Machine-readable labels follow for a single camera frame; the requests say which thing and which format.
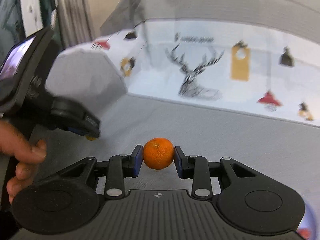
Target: hand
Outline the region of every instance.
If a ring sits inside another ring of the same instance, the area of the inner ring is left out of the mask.
[[[40,140],[36,146],[31,146],[11,124],[0,121],[0,153],[14,156],[19,161],[16,176],[7,183],[9,201],[12,203],[20,190],[32,184],[38,164],[45,159],[46,143]]]

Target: black handle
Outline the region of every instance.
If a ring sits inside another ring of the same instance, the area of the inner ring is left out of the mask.
[[[2,118],[1,120],[12,124],[27,140],[36,125],[33,121],[20,118]],[[8,157],[0,153],[0,212],[10,207],[7,183],[15,176],[17,164],[18,161],[15,157]]]

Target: curtain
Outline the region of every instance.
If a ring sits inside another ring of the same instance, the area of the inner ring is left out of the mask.
[[[58,19],[65,48],[96,38],[88,0],[58,0]]]

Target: orange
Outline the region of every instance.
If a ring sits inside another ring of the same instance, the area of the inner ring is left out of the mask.
[[[154,138],[143,147],[144,163],[151,169],[161,170],[173,161],[173,144],[166,138]]]

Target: gray fabric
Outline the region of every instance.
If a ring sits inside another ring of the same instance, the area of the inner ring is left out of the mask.
[[[318,186],[320,129],[213,109],[179,105],[147,98],[122,96],[101,117],[101,137],[87,141],[70,132],[55,130],[48,141],[48,155],[39,178],[87,156],[98,161],[130,154],[137,144],[165,137],[181,146],[186,155],[219,161],[230,156],[282,182],[306,197],[319,212]],[[219,184],[212,179],[214,193]],[[129,189],[189,189],[191,179],[181,180],[174,164],[155,171],[143,163],[140,175],[125,179]],[[98,191],[103,192],[104,183]]]
[[[126,93],[123,78],[109,58],[99,50],[82,49],[60,54],[46,81],[46,89],[83,103],[100,117],[121,95]]]
[[[65,48],[96,38],[87,0],[58,0],[58,14]]]
[[[123,29],[132,29],[136,24],[144,21],[141,0],[120,0],[116,9],[100,28],[102,36],[116,33]]]
[[[107,35],[159,18],[263,25],[320,43],[320,0],[141,0],[139,6],[121,0],[100,30]]]

